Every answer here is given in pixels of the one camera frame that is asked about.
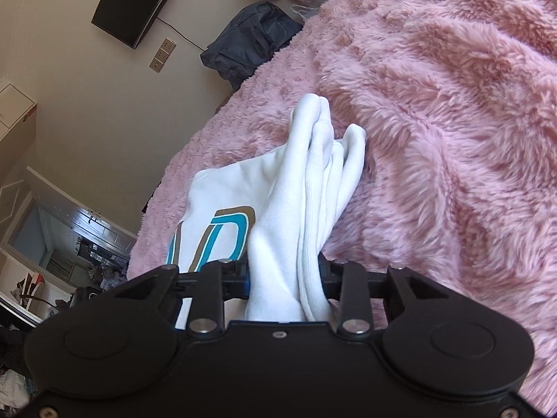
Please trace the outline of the white sweatshirt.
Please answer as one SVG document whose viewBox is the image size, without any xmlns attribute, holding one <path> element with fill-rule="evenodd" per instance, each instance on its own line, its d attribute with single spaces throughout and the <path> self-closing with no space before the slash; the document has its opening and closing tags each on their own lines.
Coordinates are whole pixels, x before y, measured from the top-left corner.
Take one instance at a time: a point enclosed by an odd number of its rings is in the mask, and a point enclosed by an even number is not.
<svg viewBox="0 0 557 418">
<path fill-rule="evenodd" d="M 288 140 L 266 154 L 198 172 L 166 261 L 196 273 L 210 261 L 248 259 L 241 318 L 328 322 L 318 256 L 362 176 L 366 131 L 334 137 L 329 101 L 304 95 Z"/>
</svg>

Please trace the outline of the white room door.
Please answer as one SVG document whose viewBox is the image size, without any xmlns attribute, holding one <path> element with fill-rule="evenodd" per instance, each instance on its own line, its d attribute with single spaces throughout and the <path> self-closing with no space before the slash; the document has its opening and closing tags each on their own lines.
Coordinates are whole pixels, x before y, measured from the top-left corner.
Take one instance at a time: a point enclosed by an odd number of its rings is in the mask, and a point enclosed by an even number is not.
<svg viewBox="0 0 557 418">
<path fill-rule="evenodd" d="M 135 235 L 89 209 L 30 166 L 26 168 L 26 177 L 34 200 L 53 217 L 106 250 L 123 258 L 130 257 Z"/>
</svg>

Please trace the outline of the pink fluffy bed blanket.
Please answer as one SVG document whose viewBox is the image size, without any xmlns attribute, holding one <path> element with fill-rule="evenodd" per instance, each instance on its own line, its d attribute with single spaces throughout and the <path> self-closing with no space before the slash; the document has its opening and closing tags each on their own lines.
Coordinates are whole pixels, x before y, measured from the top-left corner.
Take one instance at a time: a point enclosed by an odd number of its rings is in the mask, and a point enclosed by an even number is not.
<svg viewBox="0 0 557 418">
<path fill-rule="evenodd" d="M 131 253 L 162 265 L 194 175 L 282 145 L 305 93 L 366 130 L 325 252 L 403 263 L 520 322 L 556 410 L 556 0 L 329 0 L 167 166 Z"/>
</svg>

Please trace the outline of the dark blue duffel bag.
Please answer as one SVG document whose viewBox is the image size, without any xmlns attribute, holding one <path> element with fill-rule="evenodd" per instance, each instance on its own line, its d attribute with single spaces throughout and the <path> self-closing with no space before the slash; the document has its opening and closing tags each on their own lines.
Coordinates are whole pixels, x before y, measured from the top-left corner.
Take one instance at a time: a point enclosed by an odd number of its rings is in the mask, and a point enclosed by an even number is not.
<svg viewBox="0 0 557 418">
<path fill-rule="evenodd" d="M 256 2 L 240 10 L 200 58 L 237 91 L 301 29 L 275 4 Z"/>
</svg>

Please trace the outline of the white plastic bag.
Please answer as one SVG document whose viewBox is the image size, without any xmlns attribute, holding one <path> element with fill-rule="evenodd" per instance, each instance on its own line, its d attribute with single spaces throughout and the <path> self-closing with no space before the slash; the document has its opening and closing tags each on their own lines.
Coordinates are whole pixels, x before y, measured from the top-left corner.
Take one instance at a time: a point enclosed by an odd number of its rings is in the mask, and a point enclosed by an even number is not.
<svg viewBox="0 0 557 418">
<path fill-rule="evenodd" d="M 290 10 L 302 23 L 305 23 L 319 12 L 318 8 L 306 7 L 298 4 L 290 5 Z"/>
</svg>

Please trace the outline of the wall power socket strip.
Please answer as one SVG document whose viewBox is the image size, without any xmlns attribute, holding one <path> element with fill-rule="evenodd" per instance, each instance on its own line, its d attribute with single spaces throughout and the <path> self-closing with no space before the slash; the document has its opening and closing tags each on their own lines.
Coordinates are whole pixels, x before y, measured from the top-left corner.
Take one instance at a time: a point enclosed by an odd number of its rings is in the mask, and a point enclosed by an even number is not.
<svg viewBox="0 0 557 418">
<path fill-rule="evenodd" d="M 170 57 L 170 55 L 174 51 L 175 47 L 176 43 L 172 39 L 166 38 L 153 57 L 153 60 L 150 62 L 149 68 L 154 72 L 159 73 L 168 60 L 168 57 Z"/>
</svg>

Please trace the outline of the beige wall cabinet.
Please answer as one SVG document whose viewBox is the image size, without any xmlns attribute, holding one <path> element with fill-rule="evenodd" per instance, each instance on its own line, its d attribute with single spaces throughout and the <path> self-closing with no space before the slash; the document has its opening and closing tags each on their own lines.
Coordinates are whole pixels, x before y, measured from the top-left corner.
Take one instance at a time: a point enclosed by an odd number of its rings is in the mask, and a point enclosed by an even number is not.
<svg viewBox="0 0 557 418">
<path fill-rule="evenodd" d="M 36 138 L 37 103 L 8 81 L 1 82 L 1 181 Z"/>
</svg>

